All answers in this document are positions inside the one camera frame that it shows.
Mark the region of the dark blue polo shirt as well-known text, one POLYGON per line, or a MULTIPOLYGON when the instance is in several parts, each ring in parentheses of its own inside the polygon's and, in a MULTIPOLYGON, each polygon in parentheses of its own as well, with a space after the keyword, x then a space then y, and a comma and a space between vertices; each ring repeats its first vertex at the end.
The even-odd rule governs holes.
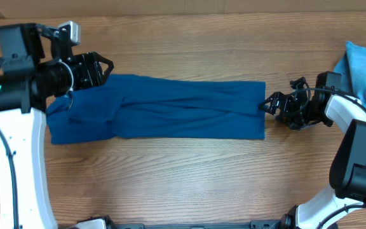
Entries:
POLYGON ((53 144, 113 137, 263 139, 260 81, 177 81, 113 74, 48 107, 53 144))

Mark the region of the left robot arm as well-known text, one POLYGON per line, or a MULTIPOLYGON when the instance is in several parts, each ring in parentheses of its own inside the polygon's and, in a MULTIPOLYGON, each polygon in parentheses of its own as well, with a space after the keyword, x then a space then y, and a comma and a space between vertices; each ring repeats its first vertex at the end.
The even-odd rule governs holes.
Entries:
POLYGON ((56 228, 44 161, 46 101, 101 86, 113 63, 75 55, 72 21, 0 26, 0 228, 56 228))

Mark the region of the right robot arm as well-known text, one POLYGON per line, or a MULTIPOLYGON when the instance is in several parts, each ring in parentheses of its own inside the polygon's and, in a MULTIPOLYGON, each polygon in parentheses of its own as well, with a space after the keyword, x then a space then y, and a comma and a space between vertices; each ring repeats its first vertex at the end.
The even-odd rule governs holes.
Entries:
POLYGON ((366 109, 341 89, 341 75, 320 73, 310 87, 305 78, 291 81, 292 93, 275 92, 259 109, 291 130, 317 123, 336 124, 344 138, 329 172, 329 185, 308 202, 296 205, 281 219, 255 221, 251 228, 337 228, 349 213, 366 209, 366 109))

